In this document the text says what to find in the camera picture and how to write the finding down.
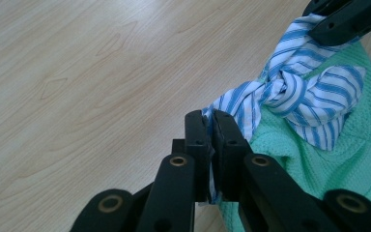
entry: striped fabric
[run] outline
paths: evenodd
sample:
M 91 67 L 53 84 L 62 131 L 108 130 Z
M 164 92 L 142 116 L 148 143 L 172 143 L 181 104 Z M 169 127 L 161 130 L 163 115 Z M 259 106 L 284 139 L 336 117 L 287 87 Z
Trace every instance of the striped fabric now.
M 309 144 L 331 151 L 357 104 L 363 87 L 365 68 L 333 66 L 306 80 L 302 77 L 330 56 L 355 41 L 339 46 L 321 46 L 307 34 L 322 16 L 297 18 L 279 41 L 264 70 L 264 81 L 247 81 L 214 101 L 203 114 L 211 121 L 214 109 L 236 120 L 248 141 L 261 121 L 261 107 L 285 118 Z

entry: white and blue stripes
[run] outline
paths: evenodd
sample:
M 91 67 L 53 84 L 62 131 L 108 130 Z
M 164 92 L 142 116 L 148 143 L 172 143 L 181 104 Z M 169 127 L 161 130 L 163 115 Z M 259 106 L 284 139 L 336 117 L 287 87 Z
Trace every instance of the white and blue stripes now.
M 307 34 L 322 16 L 297 18 L 282 36 L 267 63 L 264 81 L 247 81 L 218 98 L 203 114 L 211 120 L 213 109 L 233 115 L 248 141 L 261 121 L 261 106 L 285 118 L 311 145 L 332 150 L 343 129 L 345 116 L 360 99 L 365 68 L 333 66 L 302 79 L 329 57 L 355 41 L 321 46 Z

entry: wood grain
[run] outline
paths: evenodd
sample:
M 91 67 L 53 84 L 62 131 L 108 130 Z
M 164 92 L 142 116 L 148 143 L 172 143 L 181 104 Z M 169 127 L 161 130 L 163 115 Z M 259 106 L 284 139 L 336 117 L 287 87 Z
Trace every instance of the wood grain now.
M 96 193 L 151 183 L 184 116 L 255 78 L 305 5 L 0 0 L 0 231 L 68 231 Z M 195 230 L 225 231 L 216 207 Z

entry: green knit cloth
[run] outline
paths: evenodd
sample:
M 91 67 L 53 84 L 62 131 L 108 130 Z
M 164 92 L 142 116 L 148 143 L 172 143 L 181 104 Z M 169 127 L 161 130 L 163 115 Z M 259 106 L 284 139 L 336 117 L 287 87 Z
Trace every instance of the green knit cloth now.
M 265 107 L 250 145 L 255 153 L 277 159 L 304 191 L 318 198 L 330 189 L 348 189 L 371 200 L 371 62 L 361 44 L 355 43 L 304 78 L 335 65 L 362 66 L 366 76 L 362 98 L 346 120 L 333 151 L 306 143 L 285 119 Z M 228 231 L 243 231 L 238 203 L 221 202 L 219 208 Z

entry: light wood surface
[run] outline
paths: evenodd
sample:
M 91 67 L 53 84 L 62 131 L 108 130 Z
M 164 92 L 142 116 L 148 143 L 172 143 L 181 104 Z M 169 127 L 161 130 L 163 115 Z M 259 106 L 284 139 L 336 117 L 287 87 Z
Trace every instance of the light wood surface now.
M 0 231 L 68 231 L 95 194 L 147 186 L 184 116 L 255 78 L 306 4 L 0 0 Z M 225 231 L 216 207 L 195 231 Z

